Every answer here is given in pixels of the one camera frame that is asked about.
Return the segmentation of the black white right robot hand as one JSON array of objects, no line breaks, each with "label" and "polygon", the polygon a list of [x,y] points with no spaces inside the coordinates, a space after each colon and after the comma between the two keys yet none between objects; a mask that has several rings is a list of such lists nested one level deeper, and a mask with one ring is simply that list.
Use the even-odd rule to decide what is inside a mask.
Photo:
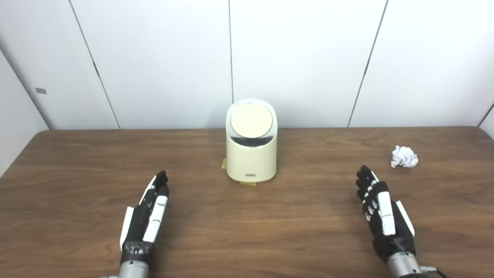
[{"label": "black white right robot hand", "polygon": [[415,255],[414,228],[400,201],[391,199],[388,185],[363,165],[357,172],[357,195],[373,236],[378,257],[387,262],[398,252]]}]

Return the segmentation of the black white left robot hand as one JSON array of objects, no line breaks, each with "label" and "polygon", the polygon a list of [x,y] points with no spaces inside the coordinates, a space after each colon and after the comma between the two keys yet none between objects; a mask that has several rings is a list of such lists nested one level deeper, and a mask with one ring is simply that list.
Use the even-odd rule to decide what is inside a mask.
[{"label": "black white left robot hand", "polygon": [[152,266],[156,245],[169,197],[166,171],[157,173],[147,185],[139,204],[127,207],[120,235],[120,264],[130,261]]}]

